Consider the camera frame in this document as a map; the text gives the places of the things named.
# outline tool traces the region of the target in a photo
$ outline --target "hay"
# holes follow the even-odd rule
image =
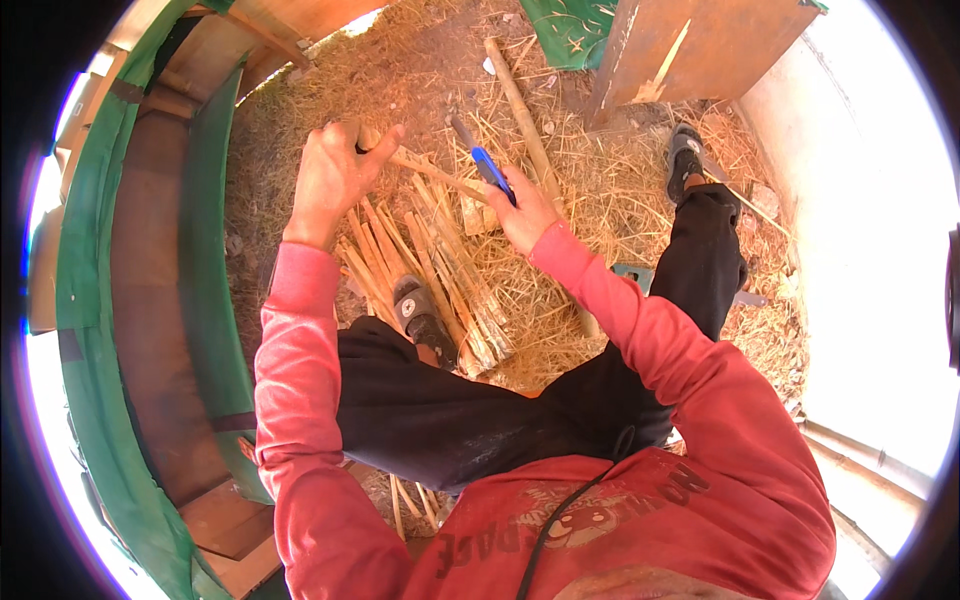
[[[227,228],[242,238],[244,250],[228,258],[228,269],[249,360],[259,345],[258,311],[268,291],[263,265],[273,264],[310,129],[331,119],[362,118],[380,131],[403,122],[408,147],[466,178],[475,168],[444,124],[456,110],[496,161],[521,162],[523,138],[499,83],[481,67],[487,36],[499,36],[540,131],[552,130],[543,143],[571,226],[608,264],[653,268],[667,246],[673,210],[663,195],[663,155],[679,121],[698,129],[746,197],[754,183],[768,184],[750,134],[731,110],[713,102],[626,107],[607,131],[585,133],[581,112],[592,76],[548,67],[539,46],[530,43],[529,22],[502,19],[518,12],[511,0],[404,0],[384,10],[367,33],[336,35],[322,44],[316,51],[319,72],[312,77],[294,83],[281,74],[237,110],[228,155]],[[416,193],[410,173],[388,165],[375,190],[374,203],[386,202],[398,223]],[[751,269],[748,290],[775,300],[764,308],[732,309],[722,336],[744,351],[784,402],[796,400],[807,355],[796,299],[785,283],[793,274],[788,240],[759,218],[745,218],[738,232]],[[538,390],[602,350],[606,338],[582,337],[560,287],[516,255],[502,231],[465,243],[508,317],[504,329],[516,346],[516,355],[489,373],[492,383]],[[344,322],[365,313],[343,284],[337,313]]]

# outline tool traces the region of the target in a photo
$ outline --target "pile of wooden sticks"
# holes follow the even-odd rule
[[[361,223],[353,211],[348,214],[356,245],[343,236],[337,253],[367,297],[368,311],[401,334],[405,332],[394,312],[394,286],[403,276],[418,276],[459,350],[461,371],[476,377],[514,353],[501,328],[507,318],[464,245],[446,184],[428,184],[417,173],[411,180],[417,193],[414,210],[402,219],[407,238],[384,203],[374,207],[364,198],[360,209],[367,221]]]

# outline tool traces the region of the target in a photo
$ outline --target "left hand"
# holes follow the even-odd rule
[[[394,125],[365,155],[356,153],[359,133],[357,123],[330,123],[310,132],[284,242],[329,252],[340,220],[373,189],[380,169],[399,148],[404,128]]]

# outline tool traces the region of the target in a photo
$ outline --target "hand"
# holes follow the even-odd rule
[[[489,183],[484,186],[487,203],[496,211],[503,232],[517,252],[529,256],[537,241],[551,225],[560,220],[557,208],[546,200],[540,190],[515,166],[503,168],[503,176],[514,188],[516,208],[500,188]]]
[[[330,123],[310,132],[284,242],[329,251],[340,220],[373,189],[380,169],[399,148],[404,128],[394,125],[365,155],[356,153],[359,133],[357,123]]]

